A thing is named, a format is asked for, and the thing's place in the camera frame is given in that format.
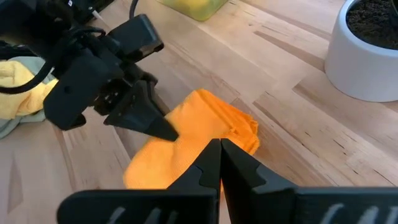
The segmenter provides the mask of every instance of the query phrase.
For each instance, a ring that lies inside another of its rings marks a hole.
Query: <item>wooden surface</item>
[[[141,0],[165,49],[139,65],[159,78],[173,108],[206,88],[258,120],[255,157],[299,185],[398,184],[398,103],[367,103],[335,89],[323,72],[344,0],[229,0],[196,22]],[[131,0],[101,14],[111,29]],[[0,223],[54,223],[60,201],[83,189],[121,189],[122,174],[146,136],[102,125],[61,132],[49,122],[21,125],[0,141]],[[229,223],[223,202],[221,223]]]

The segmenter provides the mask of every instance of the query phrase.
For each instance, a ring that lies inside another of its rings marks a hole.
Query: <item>soil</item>
[[[390,21],[390,0],[360,0],[348,11],[348,28],[359,39],[398,50],[398,29]]]

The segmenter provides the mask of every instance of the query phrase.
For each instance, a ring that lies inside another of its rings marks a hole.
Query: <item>orange towel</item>
[[[166,118],[180,136],[148,140],[124,173],[128,189],[166,189],[214,138],[228,138],[252,155],[259,147],[257,122],[206,90],[192,92]]]

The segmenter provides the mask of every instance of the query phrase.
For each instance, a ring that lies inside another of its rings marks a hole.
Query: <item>white pot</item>
[[[347,0],[333,29],[325,71],[343,93],[366,101],[398,100],[398,50],[365,43],[348,29],[347,11],[358,0]]]

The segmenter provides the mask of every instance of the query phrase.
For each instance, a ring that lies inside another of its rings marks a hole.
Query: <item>wire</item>
[[[16,87],[3,87],[0,86],[0,93],[5,94],[18,94],[29,91],[40,84],[44,78],[50,73],[52,67],[61,59],[64,55],[67,47],[74,41],[74,37],[82,33],[92,33],[99,32],[101,35],[105,35],[105,31],[96,27],[76,27],[68,31],[68,34],[60,39],[57,44],[55,44],[54,51],[48,60],[44,63],[40,71],[35,75],[34,78],[29,80],[27,83],[16,86]]]
[[[136,11],[137,4],[138,4],[138,0],[132,0],[131,7],[130,7],[130,19],[134,18],[134,13]]]

